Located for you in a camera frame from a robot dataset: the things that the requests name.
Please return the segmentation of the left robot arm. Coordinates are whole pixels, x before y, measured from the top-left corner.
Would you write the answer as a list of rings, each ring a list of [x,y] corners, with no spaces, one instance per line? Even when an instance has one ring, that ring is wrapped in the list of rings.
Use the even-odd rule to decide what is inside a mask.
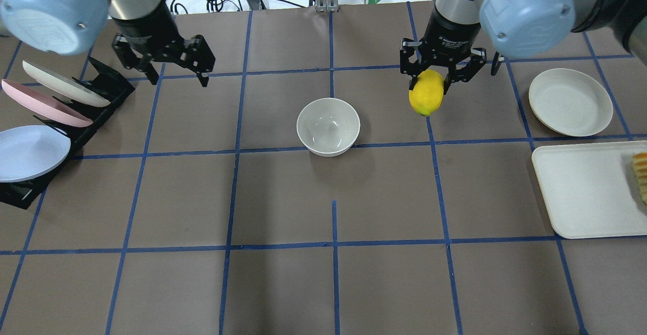
[[[154,64],[176,64],[208,86],[216,58],[204,36],[180,35],[166,0],[2,0],[2,27],[10,35],[61,56],[87,52],[108,20],[119,29],[112,49],[124,69],[156,84]]]

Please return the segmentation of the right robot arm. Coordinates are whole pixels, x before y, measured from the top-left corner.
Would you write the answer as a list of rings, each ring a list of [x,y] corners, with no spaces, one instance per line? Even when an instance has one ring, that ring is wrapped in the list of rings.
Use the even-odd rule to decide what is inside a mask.
[[[468,82],[487,63],[487,51],[473,46],[484,31],[495,48],[497,74],[504,57],[528,59],[558,45],[569,33],[612,29],[623,49],[645,62],[646,0],[431,0],[434,8],[424,35],[405,38],[400,72],[409,89],[432,66],[448,69],[444,90]]]

